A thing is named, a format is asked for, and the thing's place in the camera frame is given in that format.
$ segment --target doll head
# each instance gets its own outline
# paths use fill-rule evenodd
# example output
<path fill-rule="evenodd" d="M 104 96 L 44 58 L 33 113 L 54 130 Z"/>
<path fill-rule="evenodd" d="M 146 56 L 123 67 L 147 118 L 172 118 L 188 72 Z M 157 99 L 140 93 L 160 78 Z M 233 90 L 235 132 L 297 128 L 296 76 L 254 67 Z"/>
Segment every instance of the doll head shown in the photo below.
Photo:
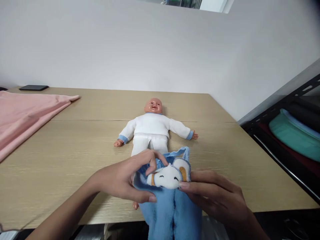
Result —
<path fill-rule="evenodd" d="M 144 106 L 144 111 L 162 114 L 162 102 L 158 98 L 151 98 Z"/>
<path fill-rule="evenodd" d="M 173 164 L 157 169 L 147 177 L 147 184 L 168 189 L 179 188 L 179 182 L 190 182 L 190 164 L 183 158 L 176 158 Z"/>

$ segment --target blue collar trim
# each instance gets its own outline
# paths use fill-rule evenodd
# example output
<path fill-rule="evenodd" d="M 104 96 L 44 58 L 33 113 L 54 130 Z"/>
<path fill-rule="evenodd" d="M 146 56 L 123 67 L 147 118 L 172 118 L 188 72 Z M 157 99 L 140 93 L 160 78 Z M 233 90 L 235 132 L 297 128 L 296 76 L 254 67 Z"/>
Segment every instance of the blue collar trim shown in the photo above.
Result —
<path fill-rule="evenodd" d="M 145 113 L 145 114 L 147 114 L 147 113 Z M 162 115 L 162 113 L 153 113 L 153 114 L 159 114 L 159 115 Z"/>

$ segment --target baby doll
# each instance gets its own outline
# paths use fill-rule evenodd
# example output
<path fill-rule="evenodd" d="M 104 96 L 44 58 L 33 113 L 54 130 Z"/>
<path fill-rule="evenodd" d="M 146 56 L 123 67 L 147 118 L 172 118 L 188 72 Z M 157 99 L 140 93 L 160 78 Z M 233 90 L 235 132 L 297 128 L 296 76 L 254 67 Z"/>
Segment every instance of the baby doll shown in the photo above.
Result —
<path fill-rule="evenodd" d="M 146 103 L 144 111 L 144 115 L 128 122 L 114 143 L 115 147 L 121 147 L 134 136 L 131 156 L 147 148 L 164 154 L 168 152 L 169 130 L 187 140 L 198 139 L 198 134 L 182 122 L 162 115 L 162 102 L 159 99 L 151 98 Z"/>

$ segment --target white baby outfit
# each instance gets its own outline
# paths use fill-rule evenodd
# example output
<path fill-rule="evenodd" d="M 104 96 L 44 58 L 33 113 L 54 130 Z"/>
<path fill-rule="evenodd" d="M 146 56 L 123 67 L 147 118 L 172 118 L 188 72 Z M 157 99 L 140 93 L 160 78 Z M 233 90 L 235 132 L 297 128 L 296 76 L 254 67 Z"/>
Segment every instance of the white baby outfit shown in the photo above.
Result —
<path fill-rule="evenodd" d="M 182 138 L 190 140 L 193 132 L 182 122 L 167 118 L 162 114 L 146 113 L 128 122 L 119 138 L 127 143 L 133 136 L 131 156 L 149 148 L 160 153 L 168 152 L 169 130 Z"/>

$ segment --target doll arm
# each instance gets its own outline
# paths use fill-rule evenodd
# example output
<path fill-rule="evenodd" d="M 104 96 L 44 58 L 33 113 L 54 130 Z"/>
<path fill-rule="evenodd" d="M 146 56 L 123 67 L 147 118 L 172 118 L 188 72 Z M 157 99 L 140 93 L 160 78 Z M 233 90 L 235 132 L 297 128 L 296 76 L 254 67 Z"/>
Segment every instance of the doll arm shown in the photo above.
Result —
<path fill-rule="evenodd" d="M 136 128 L 136 118 L 129 121 L 126 127 L 119 134 L 118 139 L 122 140 L 124 144 L 130 141 L 133 138 L 134 129 Z"/>
<path fill-rule="evenodd" d="M 187 140 L 191 140 L 193 136 L 193 131 L 190 130 L 190 128 L 183 125 L 182 122 L 169 119 L 170 121 L 170 128 L 169 130 L 177 134 L 179 137 L 182 137 Z"/>

